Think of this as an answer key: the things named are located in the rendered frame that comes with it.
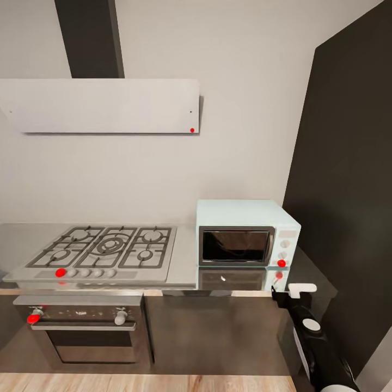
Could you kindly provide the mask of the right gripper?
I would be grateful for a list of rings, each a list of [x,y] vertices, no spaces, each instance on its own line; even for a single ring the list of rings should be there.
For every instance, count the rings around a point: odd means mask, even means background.
[[[290,315],[293,308],[304,307],[305,309],[311,310],[311,295],[306,292],[300,292],[300,299],[292,299],[289,293],[276,292],[274,287],[272,289],[272,299],[277,301],[278,307],[283,309],[288,309]]]

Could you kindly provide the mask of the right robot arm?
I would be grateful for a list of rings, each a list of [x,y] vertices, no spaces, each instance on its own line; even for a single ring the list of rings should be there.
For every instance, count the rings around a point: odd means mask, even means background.
[[[309,381],[315,392],[360,392],[344,357],[337,357],[328,343],[326,334],[311,310],[310,292],[317,290],[313,284],[289,284],[290,292],[276,292],[272,299],[278,307],[288,309],[295,325],[293,333]]]

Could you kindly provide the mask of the microwave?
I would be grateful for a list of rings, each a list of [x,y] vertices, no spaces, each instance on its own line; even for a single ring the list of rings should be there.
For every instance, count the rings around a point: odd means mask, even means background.
[[[274,200],[197,200],[198,266],[290,266],[301,225]]]

